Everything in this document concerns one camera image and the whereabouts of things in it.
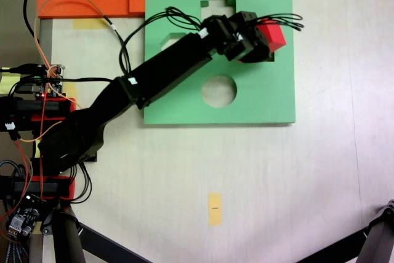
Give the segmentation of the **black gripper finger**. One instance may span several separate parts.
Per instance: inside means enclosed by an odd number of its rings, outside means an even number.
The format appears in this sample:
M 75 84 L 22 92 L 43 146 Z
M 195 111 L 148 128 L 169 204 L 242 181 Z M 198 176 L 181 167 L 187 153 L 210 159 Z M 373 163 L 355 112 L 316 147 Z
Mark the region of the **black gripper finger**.
M 240 58 L 240 62 L 260 63 L 275 61 L 275 55 L 270 50 L 268 38 L 259 27 L 250 27 L 243 32 L 243 35 L 247 37 L 252 49 Z
M 247 28 L 256 20 L 257 14 L 254 12 L 239 11 L 232 16 L 232 22 L 235 24 L 236 29 Z

